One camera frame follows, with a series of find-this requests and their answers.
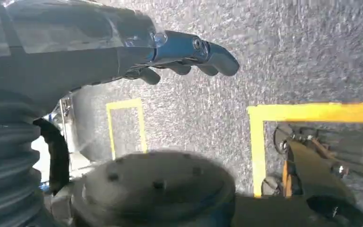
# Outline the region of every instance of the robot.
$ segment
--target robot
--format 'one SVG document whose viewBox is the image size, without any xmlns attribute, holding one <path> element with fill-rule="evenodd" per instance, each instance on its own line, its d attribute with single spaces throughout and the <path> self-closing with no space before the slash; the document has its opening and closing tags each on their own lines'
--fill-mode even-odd
<svg viewBox="0 0 363 227">
<path fill-rule="evenodd" d="M 258 199 L 236 194 L 221 166 L 171 151 L 99 165 L 58 191 L 62 199 L 44 205 L 41 175 L 32 168 L 39 155 L 30 144 L 40 136 L 34 120 L 82 86 L 118 79 L 154 85 L 160 76 L 151 68 L 184 75 L 192 66 L 209 76 L 233 76 L 239 69 L 225 48 L 161 30 L 138 11 L 84 0 L 0 0 L 0 227 L 239 227 L 275 226 L 282 220 L 363 227 L 363 212 L 334 176 L 310 190 L 301 174 L 308 172 L 296 164 L 290 175 L 299 179 L 293 185 L 301 195 Z M 286 142 L 293 163 L 308 161 L 310 150 Z M 335 190 L 325 195 L 325 188 Z M 54 212 L 55 204 L 68 213 Z"/>
</svg>

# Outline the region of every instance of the screw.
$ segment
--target screw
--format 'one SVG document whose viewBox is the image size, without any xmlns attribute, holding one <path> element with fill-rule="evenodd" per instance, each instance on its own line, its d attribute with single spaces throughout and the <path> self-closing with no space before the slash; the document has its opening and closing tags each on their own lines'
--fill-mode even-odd
<svg viewBox="0 0 363 227">
<path fill-rule="evenodd" d="M 201 49 L 201 40 L 198 37 L 193 38 L 193 47 L 197 51 Z"/>
</svg>

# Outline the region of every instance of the yellow line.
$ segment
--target yellow line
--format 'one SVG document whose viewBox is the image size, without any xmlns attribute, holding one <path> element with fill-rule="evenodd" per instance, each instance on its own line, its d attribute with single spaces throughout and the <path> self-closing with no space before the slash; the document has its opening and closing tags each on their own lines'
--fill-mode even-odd
<svg viewBox="0 0 363 227">
<path fill-rule="evenodd" d="M 108 115 L 109 138 L 111 141 L 111 150 L 112 150 L 113 159 L 116 158 L 116 152 L 115 152 L 115 144 L 113 141 L 111 110 L 128 109 L 128 108 L 137 108 L 138 125 L 140 128 L 141 149 L 142 149 L 143 153 L 147 153 L 147 151 L 148 151 L 147 139 L 146 139 L 146 133 L 145 133 L 145 124 L 144 124 L 144 111 L 143 111 L 141 99 L 136 98 L 136 99 L 118 101 L 118 102 L 113 102 L 113 103 L 107 103 L 106 104 L 106 113 Z"/>
<path fill-rule="evenodd" d="M 111 110 L 126 109 L 126 108 L 133 108 L 133 107 L 138 108 L 139 106 L 141 106 L 141 99 L 136 98 L 136 99 L 129 99 L 129 100 L 118 101 L 118 102 L 113 102 L 113 103 L 107 103 L 106 106 L 109 107 L 109 109 L 111 109 Z"/>
<path fill-rule="evenodd" d="M 314 103 L 303 105 L 258 105 L 250 107 L 263 121 L 359 122 L 363 123 L 363 103 Z"/>
<path fill-rule="evenodd" d="M 266 177 L 264 122 L 261 120 L 260 116 L 250 114 L 250 131 L 254 196 L 260 197 L 262 181 Z"/>
<path fill-rule="evenodd" d="M 251 127 L 254 195 L 261 195 L 266 177 L 264 121 L 358 122 L 363 123 L 363 103 L 313 103 L 302 105 L 258 105 L 247 107 Z"/>
<path fill-rule="evenodd" d="M 108 116 L 109 139 L 111 141 L 112 159 L 115 159 L 116 152 L 115 152 L 115 144 L 113 142 L 112 116 L 111 116 L 111 109 L 108 105 L 106 106 L 106 115 Z"/>
</svg>

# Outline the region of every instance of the concrete floor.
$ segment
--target concrete floor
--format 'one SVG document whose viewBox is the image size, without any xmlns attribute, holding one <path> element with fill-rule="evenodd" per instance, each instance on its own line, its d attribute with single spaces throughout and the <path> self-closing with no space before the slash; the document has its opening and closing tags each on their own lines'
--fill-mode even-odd
<svg viewBox="0 0 363 227">
<path fill-rule="evenodd" d="M 248 106 L 363 101 L 363 0 L 100 2 L 139 9 L 164 29 L 223 45 L 241 69 L 234 77 L 162 70 L 156 86 L 120 80 L 81 89 L 73 95 L 78 151 L 92 160 L 112 158 L 109 127 L 117 156 L 142 150 L 136 108 L 110 111 L 112 125 L 105 108 L 140 98 L 148 149 L 199 152 L 223 163 L 238 191 L 250 194 Z M 274 126 L 265 125 L 266 138 Z M 274 172 L 282 160 L 269 139 L 266 145 L 267 172 Z"/>
</svg>

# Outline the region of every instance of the machine part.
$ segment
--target machine part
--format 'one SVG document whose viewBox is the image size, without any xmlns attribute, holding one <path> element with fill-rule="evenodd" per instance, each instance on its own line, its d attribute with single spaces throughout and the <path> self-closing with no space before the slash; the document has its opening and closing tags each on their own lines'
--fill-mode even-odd
<svg viewBox="0 0 363 227">
<path fill-rule="evenodd" d="M 330 172 L 339 178 L 344 178 L 348 175 L 348 168 L 336 163 L 330 168 Z"/>
<path fill-rule="evenodd" d="M 149 68 L 142 69 L 139 77 L 150 85 L 156 85 L 161 80 L 161 76 L 159 76 L 155 71 Z"/>
<path fill-rule="evenodd" d="M 293 130 L 286 123 L 279 124 L 273 132 L 275 150 L 284 155 L 287 153 L 287 139 L 293 135 Z"/>
<path fill-rule="evenodd" d="M 157 48 L 166 42 L 155 40 L 163 30 L 138 10 L 76 0 L 15 0 L 5 8 L 27 53 L 120 46 Z"/>
<path fill-rule="evenodd" d="M 197 51 L 201 49 L 201 40 L 198 37 L 193 38 L 193 47 Z"/>
<path fill-rule="evenodd" d="M 363 211 L 349 202 L 329 196 L 312 196 L 307 200 L 311 210 L 338 226 L 363 227 Z"/>
<path fill-rule="evenodd" d="M 82 227 L 228 227 L 234 197 L 234 180 L 222 167 L 161 151 L 97 167 L 75 182 L 72 208 Z"/>
<path fill-rule="evenodd" d="M 183 65 L 179 62 L 163 64 L 165 69 L 170 69 L 179 75 L 187 75 L 191 71 L 190 65 Z"/>
<path fill-rule="evenodd" d="M 58 102 L 58 104 L 56 105 L 56 107 L 53 109 L 53 111 L 50 113 L 50 114 L 61 114 L 63 113 L 63 115 L 65 117 L 68 117 L 69 113 L 70 113 L 70 110 L 71 110 L 71 106 L 72 106 L 72 103 L 71 103 L 71 98 L 70 96 L 65 96 L 63 97 L 62 99 L 60 99 L 60 101 Z"/>
<path fill-rule="evenodd" d="M 59 100 L 59 107 L 60 107 L 60 116 L 62 117 L 62 123 L 63 123 L 63 136 L 65 138 L 65 141 L 67 142 L 68 138 L 66 132 L 66 121 L 65 121 L 65 112 L 64 112 L 65 109 L 63 108 L 63 102 L 61 99 Z"/>
<path fill-rule="evenodd" d="M 363 176 L 363 131 L 326 130 L 302 123 L 290 124 L 295 134 L 307 138 L 303 144 L 315 148 L 331 165 L 340 163 L 345 169 Z"/>
<path fill-rule="evenodd" d="M 56 195 L 69 183 L 69 149 L 65 138 L 55 125 L 43 118 L 35 120 L 33 124 L 40 127 L 41 136 L 48 144 L 48 151 L 51 155 L 49 191 Z"/>
<path fill-rule="evenodd" d="M 278 177 L 275 176 L 265 177 L 265 179 L 262 181 L 261 190 L 263 196 L 282 195 L 283 193 L 281 181 Z"/>
<path fill-rule="evenodd" d="M 336 173 L 338 176 L 344 177 L 348 174 L 349 168 L 355 169 L 356 173 L 363 176 L 363 165 L 358 163 L 350 163 L 344 160 L 337 159 L 332 153 L 327 150 L 322 144 L 320 144 L 316 139 L 311 139 L 311 142 L 316 146 L 317 151 L 319 151 L 323 156 L 332 161 L 331 171 Z"/>
<path fill-rule="evenodd" d="M 304 195 L 309 198 L 314 195 L 325 195 L 355 203 L 354 195 L 340 181 L 330 174 L 330 166 L 318 153 L 305 145 L 289 139 L 288 158 L 283 175 L 291 178 L 292 195 Z M 294 164 L 294 175 L 289 173 L 289 166 Z"/>
<path fill-rule="evenodd" d="M 31 142 L 40 136 L 38 127 L 32 125 L 33 120 L 50 113 L 58 100 L 71 90 L 97 81 L 121 78 L 131 66 L 150 61 L 154 50 L 148 47 L 97 49 L 97 46 L 88 45 L 74 46 L 73 51 L 39 51 L 40 45 L 47 43 L 44 40 L 24 42 L 22 38 L 35 36 L 27 32 L 23 34 L 14 23 L 22 13 L 33 14 L 44 7 L 49 12 L 59 9 L 64 2 L 56 5 L 58 1 L 50 5 L 49 0 L 43 5 L 28 4 L 30 1 L 10 2 L 13 4 L 4 7 L 5 2 L 0 1 L 0 227 L 60 226 L 43 208 L 42 193 L 38 190 L 41 174 L 32 168 L 39 153 L 30 149 Z M 58 17 L 55 12 L 50 15 L 55 15 L 51 18 L 58 20 L 30 20 L 30 23 L 35 23 L 31 27 L 38 30 L 38 25 L 43 23 L 54 28 L 69 25 L 69 21 Z M 94 30 L 102 26 L 87 27 Z"/>
</svg>

